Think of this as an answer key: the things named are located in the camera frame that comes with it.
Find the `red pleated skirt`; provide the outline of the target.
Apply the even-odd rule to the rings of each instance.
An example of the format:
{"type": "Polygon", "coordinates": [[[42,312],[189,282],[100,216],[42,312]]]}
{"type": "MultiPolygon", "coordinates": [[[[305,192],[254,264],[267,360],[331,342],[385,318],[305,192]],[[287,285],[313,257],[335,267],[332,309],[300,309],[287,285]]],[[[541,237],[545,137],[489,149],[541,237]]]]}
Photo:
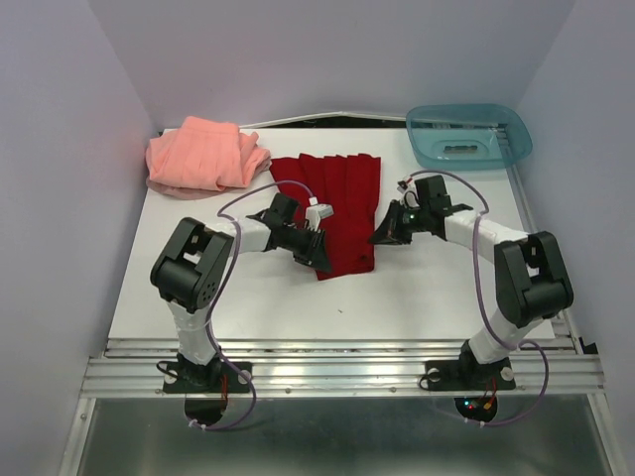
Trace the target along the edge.
{"type": "Polygon", "coordinates": [[[301,205],[309,204],[309,196],[293,181],[305,184],[320,203],[333,208],[333,216],[321,223],[332,271],[318,272],[320,281],[374,270],[374,246],[369,238],[375,230],[380,198],[380,158],[368,154],[322,158],[301,154],[274,159],[270,173],[280,183],[280,192],[301,205]]]}

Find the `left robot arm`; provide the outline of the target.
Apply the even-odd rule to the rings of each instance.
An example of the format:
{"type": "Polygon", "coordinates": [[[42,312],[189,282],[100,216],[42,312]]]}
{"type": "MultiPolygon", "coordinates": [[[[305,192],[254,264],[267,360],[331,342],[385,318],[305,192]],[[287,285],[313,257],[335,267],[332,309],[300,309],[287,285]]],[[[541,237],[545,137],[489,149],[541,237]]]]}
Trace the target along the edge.
{"type": "Polygon", "coordinates": [[[180,221],[150,274],[179,339],[176,359],[157,364],[165,393],[218,393],[228,382],[231,367],[212,336],[211,313],[239,255],[282,249],[303,266],[331,270],[320,223],[333,216],[332,207],[310,198],[301,223],[295,221],[299,208],[278,192],[269,207],[244,218],[221,212],[221,222],[213,227],[189,217],[180,221]]]}

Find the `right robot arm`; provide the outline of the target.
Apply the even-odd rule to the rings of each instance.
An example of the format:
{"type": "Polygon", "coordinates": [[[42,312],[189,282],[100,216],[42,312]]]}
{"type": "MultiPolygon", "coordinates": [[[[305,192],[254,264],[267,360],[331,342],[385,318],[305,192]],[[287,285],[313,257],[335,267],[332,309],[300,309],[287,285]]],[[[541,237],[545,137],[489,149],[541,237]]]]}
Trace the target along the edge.
{"type": "Polygon", "coordinates": [[[422,378],[429,390],[478,389],[490,380],[513,380],[509,356],[537,348],[529,333],[572,306],[573,289],[554,234],[528,233],[486,219],[489,206],[475,210],[447,192],[449,172],[418,171],[399,181],[401,198],[369,238],[372,245],[409,245],[429,233],[471,253],[482,328],[449,361],[429,361],[422,378]]]}

